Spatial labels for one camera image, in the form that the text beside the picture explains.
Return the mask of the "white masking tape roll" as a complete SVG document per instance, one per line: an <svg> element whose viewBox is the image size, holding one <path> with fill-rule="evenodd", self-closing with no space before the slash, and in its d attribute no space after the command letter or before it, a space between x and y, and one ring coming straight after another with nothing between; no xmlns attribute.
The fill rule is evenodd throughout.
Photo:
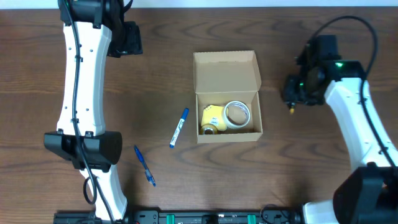
<svg viewBox="0 0 398 224"><path fill-rule="evenodd" d="M248 106L241 101L230 101L227 103L221 115L228 129L244 128L251 120Z"/></svg>

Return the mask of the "cardboard box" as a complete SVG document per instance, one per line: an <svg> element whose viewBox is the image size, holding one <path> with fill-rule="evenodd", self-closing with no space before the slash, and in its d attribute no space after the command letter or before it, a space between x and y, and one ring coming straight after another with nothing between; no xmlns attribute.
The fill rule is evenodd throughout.
<svg viewBox="0 0 398 224"><path fill-rule="evenodd" d="M193 83L196 99L198 143L250 142L263 134L259 89L261 74L253 50L195 52ZM215 135L201 135L203 110L209 105L224 106L230 101L245 103L251 120L241 129L226 129Z"/></svg>

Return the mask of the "yellow clear tape roll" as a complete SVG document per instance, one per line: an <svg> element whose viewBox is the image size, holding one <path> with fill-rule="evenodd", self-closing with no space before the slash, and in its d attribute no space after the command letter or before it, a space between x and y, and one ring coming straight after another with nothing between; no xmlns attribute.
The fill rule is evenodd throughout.
<svg viewBox="0 0 398 224"><path fill-rule="evenodd" d="M212 124L205 124L201 127L200 130L201 135L215 135L218 134L218 129L216 126Z"/></svg>

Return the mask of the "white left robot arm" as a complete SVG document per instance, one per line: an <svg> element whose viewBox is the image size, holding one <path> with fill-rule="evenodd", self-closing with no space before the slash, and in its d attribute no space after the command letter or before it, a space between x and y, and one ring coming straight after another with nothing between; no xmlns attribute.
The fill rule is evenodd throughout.
<svg viewBox="0 0 398 224"><path fill-rule="evenodd" d="M93 212L56 213L55 223L132 223L119 182L123 148L118 131L106 129L103 112L106 60L143 52L138 25L125 20L128 0L59 1L66 43L63 105L44 146L84 177L83 195Z"/></svg>

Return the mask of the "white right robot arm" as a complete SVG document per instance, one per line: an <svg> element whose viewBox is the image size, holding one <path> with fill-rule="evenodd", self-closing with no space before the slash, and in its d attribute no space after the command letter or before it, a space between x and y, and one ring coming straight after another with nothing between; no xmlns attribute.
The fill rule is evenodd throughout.
<svg viewBox="0 0 398 224"><path fill-rule="evenodd" d="M296 58L300 71L289 75L282 99L290 112L297 105L328 105L348 149L351 174L333 197L305 203L292 223L396 223L397 148L373 104L369 67L344 60L335 35L321 29Z"/></svg>

